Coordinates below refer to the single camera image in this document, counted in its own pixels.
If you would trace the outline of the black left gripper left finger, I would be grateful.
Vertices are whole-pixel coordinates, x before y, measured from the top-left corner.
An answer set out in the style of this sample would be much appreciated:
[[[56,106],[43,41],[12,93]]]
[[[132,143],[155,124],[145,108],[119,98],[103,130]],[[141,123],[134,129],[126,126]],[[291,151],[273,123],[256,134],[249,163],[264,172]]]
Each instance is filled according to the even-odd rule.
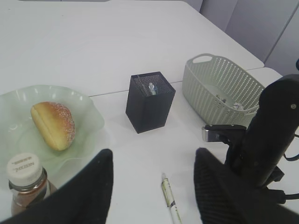
[[[5,224],[104,224],[114,183],[113,152],[102,149],[78,174]]]

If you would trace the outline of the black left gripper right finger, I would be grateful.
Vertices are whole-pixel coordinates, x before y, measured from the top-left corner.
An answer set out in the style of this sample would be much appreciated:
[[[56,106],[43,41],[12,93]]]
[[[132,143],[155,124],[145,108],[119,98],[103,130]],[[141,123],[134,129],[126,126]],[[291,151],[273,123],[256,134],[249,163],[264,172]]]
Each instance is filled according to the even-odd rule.
[[[278,205],[232,173],[206,148],[196,150],[194,189],[204,224],[297,224],[297,213]]]

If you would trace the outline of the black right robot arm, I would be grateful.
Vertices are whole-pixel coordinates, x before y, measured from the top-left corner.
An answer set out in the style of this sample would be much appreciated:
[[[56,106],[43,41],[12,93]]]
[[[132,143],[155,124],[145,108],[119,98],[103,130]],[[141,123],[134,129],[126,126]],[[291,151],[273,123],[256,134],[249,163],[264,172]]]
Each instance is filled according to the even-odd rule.
[[[259,108],[241,138],[230,146],[225,164],[256,188],[263,188],[299,127],[299,76],[283,76],[268,85]]]

